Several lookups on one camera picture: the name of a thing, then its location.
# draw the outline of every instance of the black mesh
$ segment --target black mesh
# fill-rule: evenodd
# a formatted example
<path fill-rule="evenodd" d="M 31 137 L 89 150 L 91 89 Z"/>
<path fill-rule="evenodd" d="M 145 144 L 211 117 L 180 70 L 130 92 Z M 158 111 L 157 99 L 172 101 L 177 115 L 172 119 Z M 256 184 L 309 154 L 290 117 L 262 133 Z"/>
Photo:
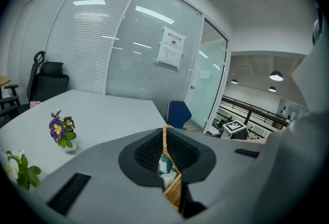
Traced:
<path fill-rule="evenodd" d="M 167 149 L 179 171 L 193 165 L 200 158 L 200 151 L 167 130 Z"/>
<path fill-rule="evenodd" d="M 143 168 L 157 174 L 159 159 L 163 151 L 162 134 L 139 146 L 134 153 L 135 160 Z"/>

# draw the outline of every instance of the potted plant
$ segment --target potted plant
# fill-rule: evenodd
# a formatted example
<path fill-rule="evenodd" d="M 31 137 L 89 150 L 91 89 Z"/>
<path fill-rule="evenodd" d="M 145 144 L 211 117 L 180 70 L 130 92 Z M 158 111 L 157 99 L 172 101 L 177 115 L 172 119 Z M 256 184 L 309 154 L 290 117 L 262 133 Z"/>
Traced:
<path fill-rule="evenodd" d="M 38 175 L 41 173 L 39 167 L 28 166 L 28 160 L 22 151 L 6 151 L 1 153 L 1 163 L 12 182 L 16 182 L 25 189 L 30 189 L 30 185 L 36 187 L 40 181 Z"/>
<path fill-rule="evenodd" d="M 49 123 L 50 135 L 55 143 L 62 147 L 64 151 L 71 152 L 77 149 L 76 133 L 74 121 L 71 116 L 61 118 L 61 110 L 56 114 L 51 113 L 52 121 Z"/>

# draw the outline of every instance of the railing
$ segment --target railing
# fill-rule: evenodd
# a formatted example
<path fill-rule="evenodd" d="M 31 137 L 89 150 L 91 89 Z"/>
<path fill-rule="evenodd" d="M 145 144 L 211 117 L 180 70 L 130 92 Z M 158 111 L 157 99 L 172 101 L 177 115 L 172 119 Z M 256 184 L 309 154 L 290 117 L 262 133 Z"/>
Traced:
<path fill-rule="evenodd" d="M 222 114 L 220 114 L 220 113 L 217 113 L 218 115 L 220 115 L 220 116 L 222 116 L 222 117 L 224 117 L 227 121 L 226 122 L 232 122 L 233 120 L 232 119 L 229 119 L 228 117 L 226 117 L 226 116 L 224 116 L 224 115 L 222 115 Z M 214 119 L 214 121 L 216 121 L 216 122 L 218 122 L 219 124 L 221 124 L 221 125 L 223 125 L 224 123 L 223 122 L 221 122 L 221 121 L 219 121 L 218 119 Z M 212 126 L 214 126 L 217 130 L 220 130 L 220 128 L 218 128 L 218 126 L 213 122 L 212 123 Z M 255 135 L 257 135 L 258 136 L 258 138 L 265 138 L 264 136 L 261 136 L 260 134 L 257 134 L 256 132 L 254 132 L 253 130 L 251 130 L 251 129 L 248 129 L 248 131 L 249 132 L 251 132 L 251 133 L 253 133 L 253 134 L 255 134 Z"/>
<path fill-rule="evenodd" d="M 239 110 L 242 113 L 247 114 L 247 116 L 244 117 L 240 114 L 237 114 L 237 113 L 235 113 L 231 110 L 228 110 L 228 109 L 220 106 L 222 109 L 230 111 L 230 112 L 234 113 L 235 115 L 238 115 L 238 116 L 244 118 L 245 119 L 245 124 L 248 123 L 248 121 L 250 120 L 250 117 L 257 118 L 257 119 L 263 121 L 264 123 L 267 123 L 270 126 L 272 126 L 274 128 L 277 128 L 277 129 L 282 129 L 284 126 L 287 126 L 289 124 L 285 121 L 285 118 L 282 117 L 282 116 L 276 115 L 274 113 L 271 113 L 270 111 L 266 111 L 264 109 L 261 109 L 259 107 L 254 106 L 254 105 L 247 104 L 245 102 L 236 100 L 236 99 L 231 98 L 231 97 L 223 96 L 221 103 L 223 105 L 226 105 L 226 106 L 232 108 L 232 109 L 236 109 L 236 110 Z M 260 125 L 257 122 L 254 122 L 254 121 L 251 121 L 251 122 L 253 122 L 253 123 L 255 123 L 255 124 L 257 124 L 257 125 L 259 125 L 263 128 L 266 128 L 267 130 L 272 131 L 271 129 L 269 129 L 267 127 L 264 127 L 263 125 Z"/>

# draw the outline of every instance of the white flower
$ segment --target white flower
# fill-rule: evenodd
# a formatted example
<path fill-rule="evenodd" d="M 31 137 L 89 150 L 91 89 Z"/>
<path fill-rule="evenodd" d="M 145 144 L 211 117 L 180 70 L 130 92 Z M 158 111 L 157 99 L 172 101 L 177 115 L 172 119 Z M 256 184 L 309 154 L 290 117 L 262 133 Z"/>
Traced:
<path fill-rule="evenodd" d="M 11 151 L 11 153 L 15 158 L 17 158 L 18 160 L 21 160 L 24 150 L 22 150 L 22 151 L 13 150 L 13 151 Z"/>
<path fill-rule="evenodd" d="M 17 164 L 17 161 L 15 159 L 10 159 L 8 161 L 8 157 L 3 153 L 0 155 L 0 161 L 9 179 L 16 182 L 16 179 L 19 177 L 19 165 Z"/>

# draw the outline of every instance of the glass door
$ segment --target glass door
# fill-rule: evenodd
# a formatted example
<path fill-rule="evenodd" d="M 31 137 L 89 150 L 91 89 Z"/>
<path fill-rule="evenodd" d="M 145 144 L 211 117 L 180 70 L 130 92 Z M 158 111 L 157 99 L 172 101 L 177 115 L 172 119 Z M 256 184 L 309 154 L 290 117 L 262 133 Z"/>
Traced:
<path fill-rule="evenodd" d="M 197 52 L 185 103 L 192 118 L 186 130 L 202 132 L 211 113 L 222 80 L 227 41 L 207 21 L 204 22 L 200 50 Z"/>

